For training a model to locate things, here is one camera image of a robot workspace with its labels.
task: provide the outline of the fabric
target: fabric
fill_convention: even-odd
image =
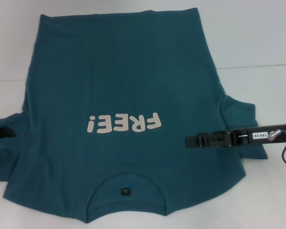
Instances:
[[[257,125],[253,104],[225,95],[197,9],[41,15],[23,112],[3,125],[17,134],[0,139],[4,198],[86,223],[191,207],[242,179],[242,157],[267,158],[262,146],[185,148]]]

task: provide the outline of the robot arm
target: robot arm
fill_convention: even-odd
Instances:
[[[198,133],[185,137],[186,147],[235,147],[283,142],[286,142],[286,124]],[[286,146],[282,153],[282,160],[286,163],[285,151]]]

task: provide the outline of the printed label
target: printed label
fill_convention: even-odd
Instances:
[[[268,132],[252,133],[253,139],[263,139],[268,138]]]
[[[130,188],[128,187],[122,188],[122,196],[130,196]]]

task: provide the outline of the shirt sleeve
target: shirt sleeve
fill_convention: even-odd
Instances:
[[[237,101],[225,95],[220,101],[220,112],[227,129],[255,127],[255,105]],[[240,157],[251,159],[267,159],[262,145],[238,146]]]
[[[0,139],[0,181],[8,181],[21,152],[24,135],[28,131],[28,118],[25,113],[13,114],[0,119],[1,126],[8,126],[16,133],[15,137]]]

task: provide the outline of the white table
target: white table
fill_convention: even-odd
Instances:
[[[286,0],[0,0],[0,118],[21,111],[40,14],[193,7],[226,93],[256,104],[260,125],[285,124]],[[247,176],[231,190],[167,217],[119,212],[86,225],[9,202],[2,198],[6,183],[0,182],[0,229],[286,229],[283,147],[266,145],[269,159],[243,160]]]

